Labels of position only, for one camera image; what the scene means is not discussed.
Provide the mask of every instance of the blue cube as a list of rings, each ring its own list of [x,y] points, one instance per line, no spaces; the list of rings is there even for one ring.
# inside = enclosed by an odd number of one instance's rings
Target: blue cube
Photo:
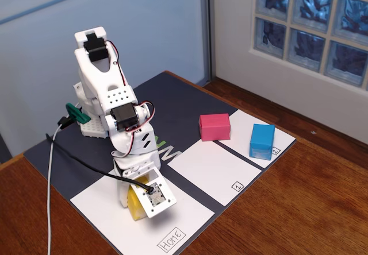
[[[254,124],[249,156],[256,159],[271,160],[274,135],[274,125]]]

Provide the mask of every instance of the white square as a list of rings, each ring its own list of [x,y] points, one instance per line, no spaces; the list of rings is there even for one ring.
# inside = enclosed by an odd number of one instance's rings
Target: white square
[[[267,123],[259,120],[241,110],[237,110],[230,116],[231,126],[231,139],[221,140],[220,142],[227,147],[233,149],[235,152],[240,153],[242,156],[250,159],[259,166],[266,168],[275,159],[277,159],[284,150],[286,150],[291,143],[295,140],[291,135],[275,128],[275,136],[272,150],[271,160],[256,159],[249,156],[249,148],[252,137],[253,125],[261,124],[268,125]]]
[[[124,255],[173,254],[214,214],[166,179],[177,204],[134,221],[123,208],[114,179],[103,177],[71,202]]]
[[[223,206],[239,194],[232,187],[236,182],[246,187],[261,172],[214,142],[202,140],[168,165]]]

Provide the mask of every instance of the pink cube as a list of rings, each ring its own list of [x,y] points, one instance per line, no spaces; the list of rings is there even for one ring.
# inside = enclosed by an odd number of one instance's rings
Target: pink cube
[[[230,139],[230,121],[228,113],[206,114],[200,116],[202,141]]]

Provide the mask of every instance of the robotic arm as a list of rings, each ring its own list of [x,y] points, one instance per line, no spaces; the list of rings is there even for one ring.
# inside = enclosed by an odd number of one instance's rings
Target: robotic arm
[[[118,62],[114,44],[103,27],[75,34],[80,82],[74,85],[79,104],[90,118],[80,124],[84,136],[110,136],[116,175],[137,180],[153,191],[118,181],[118,194],[134,220],[161,213],[177,201],[159,172],[161,163],[150,120],[155,114],[149,101],[138,103]]]

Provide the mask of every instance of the yellow object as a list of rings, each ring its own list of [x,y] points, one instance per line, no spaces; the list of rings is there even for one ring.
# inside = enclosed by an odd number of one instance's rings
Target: yellow object
[[[144,184],[148,183],[148,179],[145,176],[139,177],[136,180]],[[135,221],[138,219],[143,219],[147,216],[132,186],[129,186],[127,199],[129,212]]]

